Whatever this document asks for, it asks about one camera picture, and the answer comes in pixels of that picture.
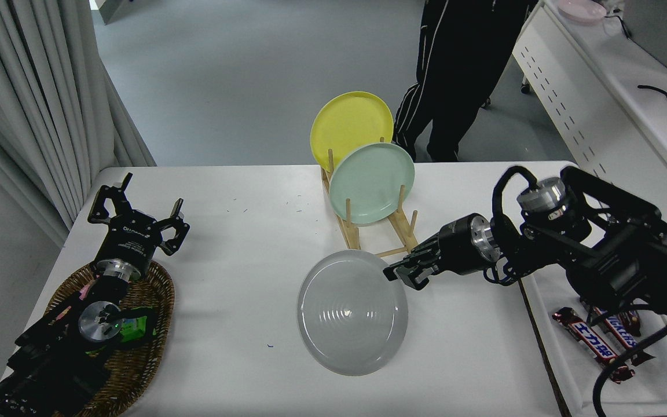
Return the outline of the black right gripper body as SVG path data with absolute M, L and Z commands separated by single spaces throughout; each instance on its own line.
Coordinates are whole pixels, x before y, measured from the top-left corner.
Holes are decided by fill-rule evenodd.
M 443 225 L 437 233 L 440 272 L 469 275 L 485 268 L 485 258 L 474 243 L 474 232 L 484 223 L 484 216 L 473 213 Z

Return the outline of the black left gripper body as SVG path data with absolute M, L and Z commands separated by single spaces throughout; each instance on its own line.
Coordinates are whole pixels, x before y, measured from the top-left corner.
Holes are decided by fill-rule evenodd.
M 148 268 L 162 238 L 156 219 L 140 211 L 116 215 L 108 221 L 108 234 L 96 254 L 96 262 L 118 259 L 135 268 Z

